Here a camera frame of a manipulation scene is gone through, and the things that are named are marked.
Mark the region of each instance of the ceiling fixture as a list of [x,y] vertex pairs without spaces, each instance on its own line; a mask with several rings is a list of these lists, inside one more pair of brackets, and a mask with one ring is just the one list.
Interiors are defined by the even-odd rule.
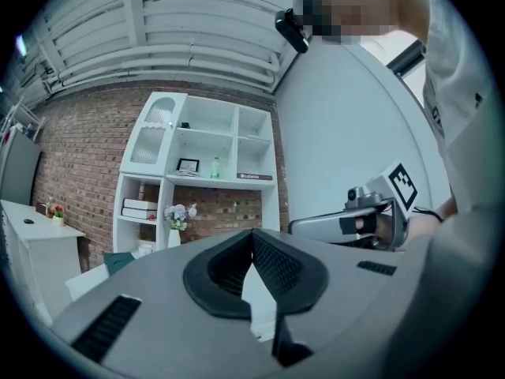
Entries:
[[21,56],[26,56],[26,46],[24,45],[23,36],[19,35],[16,38],[16,48],[19,50]]

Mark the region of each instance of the white vase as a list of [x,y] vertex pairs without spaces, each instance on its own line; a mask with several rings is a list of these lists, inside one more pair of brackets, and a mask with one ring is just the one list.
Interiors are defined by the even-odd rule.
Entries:
[[63,218],[58,218],[57,216],[53,216],[53,226],[54,227],[65,226],[65,224],[63,223]]
[[181,245],[181,236],[178,230],[170,230],[168,235],[168,246],[167,248],[177,247]]

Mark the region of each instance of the black picture frame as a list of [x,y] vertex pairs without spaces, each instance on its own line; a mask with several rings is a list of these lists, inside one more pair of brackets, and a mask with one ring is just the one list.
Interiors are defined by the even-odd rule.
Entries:
[[193,163],[196,163],[196,170],[194,170],[195,172],[198,172],[198,167],[200,167],[200,161],[199,160],[196,160],[196,159],[179,159],[179,163],[177,165],[177,169],[178,171],[181,170],[181,163],[183,161],[188,161],[188,162],[193,162]]

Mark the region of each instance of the black fisheye border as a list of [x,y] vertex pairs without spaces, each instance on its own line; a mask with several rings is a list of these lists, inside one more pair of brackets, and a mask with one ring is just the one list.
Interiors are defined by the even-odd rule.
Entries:
[[[5,69],[6,63],[14,49],[16,35],[21,34],[36,15],[46,0],[0,0],[2,22],[0,27],[0,70]],[[501,68],[503,63],[503,46],[499,35],[501,29],[503,0],[451,0],[462,13],[469,26],[477,36],[488,57],[492,71],[500,89],[505,87]],[[490,340],[493,334],[501,333],[503,326],[504,308],[503,297],[503,246],[496,266],[488,282],[488,286],[481,296],[477,307],[470,314],[466,324],[453,338],[444,351],[433,358],[431,365],[426,366],[419,377],[428,375],[465,375],[471,369],[477,369],[483,375],[494,374],[501,368],[500,347]],[[7,272],[8,266],[0,259],[1,267]],[[27,373],[38,374],[42,371],[52,375],[61,374],[63,377],[117,377],[115,373],[107,372],[88,362],[84,357],[64,344],[50,330],[45,327],[32,327],[20,313],[20,309],[7,285],[8,276],[0,274],[0,304],[2,305],[2,368],[5,372],[12,369],[21,376]]]

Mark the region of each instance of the picture frame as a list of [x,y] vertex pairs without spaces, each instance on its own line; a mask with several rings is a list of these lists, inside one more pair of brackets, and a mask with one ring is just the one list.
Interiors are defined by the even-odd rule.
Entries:
[[198,167],[200,167],[200,161],[197,159],[179,159],[177,170],[198,172]]

